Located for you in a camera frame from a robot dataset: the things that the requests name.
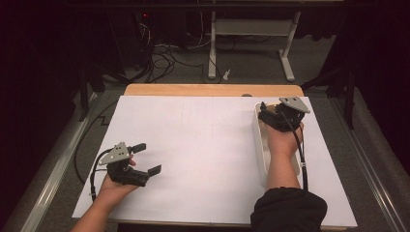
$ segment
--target white container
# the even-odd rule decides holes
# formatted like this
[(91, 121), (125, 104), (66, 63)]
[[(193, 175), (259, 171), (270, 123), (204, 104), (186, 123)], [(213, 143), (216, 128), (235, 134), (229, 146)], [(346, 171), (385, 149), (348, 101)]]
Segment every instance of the white container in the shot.
[[(279, 104), (279, 102), (267, 103), (267, 105)], [(268, 147), (268, 133), (266, 132), (264, 123), (257, 118), (260, 112), (260, 103), (255, 106), (253, 120), (252, 120), (252, 130), (253, 138), (256, 147), (256, 156), (259, 169), (260, 181), (263, 187), (266, 186), (266, 180), (268, 177), (269, 165), (271, 163), (271, 154)], [(297, 156), (298, 151), (292, 157), (292, 165), (296, 176), (301, 174), (300, 158)]]

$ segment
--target white sheet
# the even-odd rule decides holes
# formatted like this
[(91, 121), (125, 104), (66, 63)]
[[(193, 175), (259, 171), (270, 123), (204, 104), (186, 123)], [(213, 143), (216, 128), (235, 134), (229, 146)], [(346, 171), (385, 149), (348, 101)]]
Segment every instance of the white sheet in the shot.
[[(130, 194), (110, 219), (250, 224), (254, 203), (264, 193), (251, 127), (253, 110), (258, 102), (277, 100), (121, 97), (99, 153), (121, 141), (127, 146), (146, 143), (147, 150), (134, 156), (135, 169), (146, 171), (162, 164), (162, 172)], [(311, 111), (303, 120), (309, 190), (329, 207), (322, 225), (355, 227), (313, 109), (308, 98), (302, 100)], [(97, 189), (104, 175), (97, 173)], [(74, 218), (91, 205), (89, 192), (87, 179)]]

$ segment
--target finger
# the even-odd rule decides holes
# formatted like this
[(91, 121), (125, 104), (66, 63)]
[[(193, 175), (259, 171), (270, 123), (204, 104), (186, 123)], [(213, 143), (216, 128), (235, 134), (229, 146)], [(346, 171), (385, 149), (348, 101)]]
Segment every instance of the finger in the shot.
[(131, 166), (136, 166), (136, 162), (134, 160), (130, 159), (130, 165)]

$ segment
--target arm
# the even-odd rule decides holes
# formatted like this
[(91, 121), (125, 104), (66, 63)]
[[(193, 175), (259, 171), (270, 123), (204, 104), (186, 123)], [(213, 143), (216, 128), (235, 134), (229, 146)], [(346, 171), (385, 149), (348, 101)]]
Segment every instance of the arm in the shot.
[[(130, 164), (134, 166), (135, 162), (130, 159)], [(129, 193), (137, 188), (137, 186), (123, 186), (112, 182), (109, 176), (105, 175), (99, 195), (74, 226), (72, 232), (105, 231), (109, 214)]]
[[(302, 142), (302, 129), (304, 125), (296, 130), (299, 140)], [(271, 163), (268, 171), (266, 190), (273, 188), (297, 188), (301, 186), (296, 178), (292, 167), (292, 156), (298, 149), (294, 134), (281, 132), (265, 125), (268, 132), (268, 147), (271, 153)]]

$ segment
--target sleeve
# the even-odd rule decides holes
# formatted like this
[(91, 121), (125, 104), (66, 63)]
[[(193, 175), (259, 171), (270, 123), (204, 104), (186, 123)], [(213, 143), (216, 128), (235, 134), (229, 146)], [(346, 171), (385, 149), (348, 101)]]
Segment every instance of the sleeve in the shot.
[(320, 231), (328, 206), (321, 197), (299, 188), (272, 188), (259, 198), (250, 216), (253, 232)]

